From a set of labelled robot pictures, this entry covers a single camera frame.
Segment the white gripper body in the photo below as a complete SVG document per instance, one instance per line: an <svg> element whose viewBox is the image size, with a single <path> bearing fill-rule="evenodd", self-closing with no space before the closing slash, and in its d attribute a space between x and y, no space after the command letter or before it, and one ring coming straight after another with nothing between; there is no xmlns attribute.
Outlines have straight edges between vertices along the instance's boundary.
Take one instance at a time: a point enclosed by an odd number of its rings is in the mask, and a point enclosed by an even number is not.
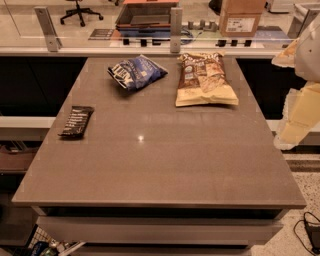
<svg viewBox="0 0 320 256"><path fill-rule="evenodd" d="M320 82L320 21L311 35L304 31L295 53L295 73L306 81Z"/></svg>

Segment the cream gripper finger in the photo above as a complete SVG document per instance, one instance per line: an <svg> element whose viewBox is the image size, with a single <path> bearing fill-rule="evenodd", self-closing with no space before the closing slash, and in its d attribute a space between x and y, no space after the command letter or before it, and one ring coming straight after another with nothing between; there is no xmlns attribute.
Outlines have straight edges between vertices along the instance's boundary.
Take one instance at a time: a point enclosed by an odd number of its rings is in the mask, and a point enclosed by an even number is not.
<svg viewBox="0 0 320 256"><path fill-rule="evenodd" d="M295 67L295 53L297 49L298 40L292 41L283 51L276 55L271 63L278 67L294 68Z"/></svg>
<svg viewBox="0 0 320 256"><path fill-rule="evenodd" d="M274 146L290 150L320 122L320 84L308 81L300 90L291 88L286 96Z"/></svg>

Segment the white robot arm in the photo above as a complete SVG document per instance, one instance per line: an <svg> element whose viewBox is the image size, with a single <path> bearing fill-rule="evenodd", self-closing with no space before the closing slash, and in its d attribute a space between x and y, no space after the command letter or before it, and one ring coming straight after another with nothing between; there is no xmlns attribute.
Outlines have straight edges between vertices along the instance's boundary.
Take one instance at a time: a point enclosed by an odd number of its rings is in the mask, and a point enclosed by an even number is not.
<svg viewBox="0 0 320 256"><path fill-rule="evenodd" d="M290 150L320 122L320 14L272 64L291 67L306 81L301 89L289 90L274 138L276 148Z"/></svg>

